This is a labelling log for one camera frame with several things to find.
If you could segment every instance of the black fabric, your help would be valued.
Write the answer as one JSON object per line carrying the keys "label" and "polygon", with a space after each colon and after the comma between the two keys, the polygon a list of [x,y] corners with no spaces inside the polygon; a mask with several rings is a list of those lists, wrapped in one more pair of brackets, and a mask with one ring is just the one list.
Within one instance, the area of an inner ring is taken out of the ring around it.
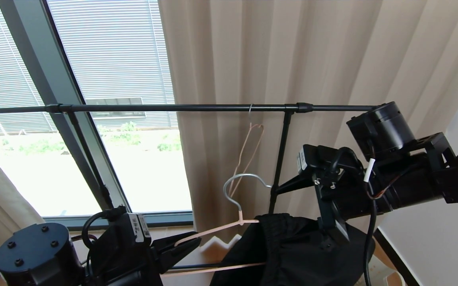
{"label": "black fabric", "polygon": [[315,220],[289,214],[256,219],[260,223],[247,228],[220,266],[266,264],[215,272],[210,286],[353,286],[363,274],[360,230],[347,225],[351,243],[337,246]]}

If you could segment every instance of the window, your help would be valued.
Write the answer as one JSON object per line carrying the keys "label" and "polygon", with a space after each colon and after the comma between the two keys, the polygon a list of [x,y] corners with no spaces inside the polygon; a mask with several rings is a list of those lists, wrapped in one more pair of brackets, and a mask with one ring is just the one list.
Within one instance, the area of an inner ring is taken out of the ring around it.
{"label": "window", "polygon": [[[86,104],[112,104],[112,105],[142,105],[140,97],[122,97],[122,98],[101,98],[101,99],[86,99]],[[146,117],[145,112],[91,112],[91,116],[96,119],[115,119],[117,117]]]}
{"label": "window", "polygon": [[[0,107],[43,104],[0,11]],[[100,211],[48,114],[0,114],[0,167],[42,216]]]}
{"label": "window", "polygon": [[[157,0],[47,3],[87,104],[174,103]],[[191,210],[175,112],[91,116],[133,211]]]}

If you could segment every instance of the horizontal rod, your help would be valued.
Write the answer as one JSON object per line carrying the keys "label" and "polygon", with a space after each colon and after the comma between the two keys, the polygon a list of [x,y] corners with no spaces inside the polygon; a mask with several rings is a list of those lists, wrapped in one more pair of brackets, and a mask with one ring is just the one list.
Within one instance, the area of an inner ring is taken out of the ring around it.
{"label": "horizontal rod", "polygon": [[24,112],[367,112],[373,105],[296,104],[144,104],[70,105],[0,107],[0,114]]}

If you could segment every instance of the wooden floor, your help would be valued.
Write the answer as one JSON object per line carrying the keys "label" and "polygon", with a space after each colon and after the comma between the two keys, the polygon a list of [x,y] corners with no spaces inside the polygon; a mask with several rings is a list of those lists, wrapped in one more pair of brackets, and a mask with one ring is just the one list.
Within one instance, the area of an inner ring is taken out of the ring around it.
{"label": "wooden floor", "polygon": [[[388,258],[383,248],[379,245],[377,241],[376,241],[376,250],[374,250],[374,255],[377,258],[379,258],[379,260],[381,260],[388,267],[397,270],[397,268],[395,268],[395,266],[393,265],[393,263]],[[392,274],[388,277],[388,286],[402,286],[398,274]]]}

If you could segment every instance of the gray window frame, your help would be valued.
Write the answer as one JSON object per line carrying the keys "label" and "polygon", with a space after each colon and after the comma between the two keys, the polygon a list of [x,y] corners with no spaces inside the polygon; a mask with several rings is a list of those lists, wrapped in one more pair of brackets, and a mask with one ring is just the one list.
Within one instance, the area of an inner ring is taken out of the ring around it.
{"label": "gray window frame", "polygon": [[[19,50],[20,56],[35,84],[45,105],[47,104],[85,104],[80,87],[62,47],[58,31],[46,0],[18,1],[0,0],[0,9],[7,22],[9,31]],[[97,132],[93,118],[87,112],[78,112],[77,118],[83,135],[93,154],[95,165],[109,189],[114,206],[130,205],[109,156]],[[100,205],[101,210],[107,209],[93,171],[80,147],[73,125],[65,114],[51,114],[66,147],[72,154],[91,192]],[[81,228],[89,216],[45,217],[47,222],[58,222],[71,230]],[[192,226],[191,211],[145,213],[149,226]],[[105,222],[97,222],[94,228],[105,228]]]}

